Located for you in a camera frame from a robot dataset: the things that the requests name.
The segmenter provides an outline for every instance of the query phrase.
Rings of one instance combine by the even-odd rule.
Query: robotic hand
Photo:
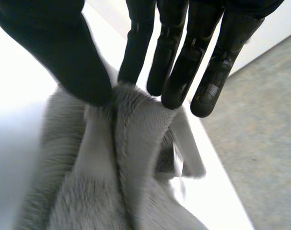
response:
[[[176,109],[183,103],[222,17],[210,63],[191,103],[198,117],[208,116],[245,42],[283,0],[157,0],[162,23],[147,90]],[[135,84],[154,25],[156,0],[126,0],[131,30],[118,81]],[[0,26],[27,49],[76,97],[102,106],[111,101],[108,73],[81,13],[84,0],[0,0]],[[171,73],[182,37],[184,46]]]
[[[155,2],[126,0],[131,30],[118,81],[137,82],[153,31]],[[162,26],[147,82],[148,92],[153,96],[162,95],[163,105],[170,109],[182,105],[213,32],[224,14],[217,44],[190,107],[195,116],[210,115],[244,44],[265,17],[282,2],[283,0],[157,0]],[[188,6],[187,35],[171,73]]]

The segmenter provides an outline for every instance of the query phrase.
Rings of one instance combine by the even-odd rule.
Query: gray floor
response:
[[[202,123],[256,230],[291,230],[291,36],[232,75]]]

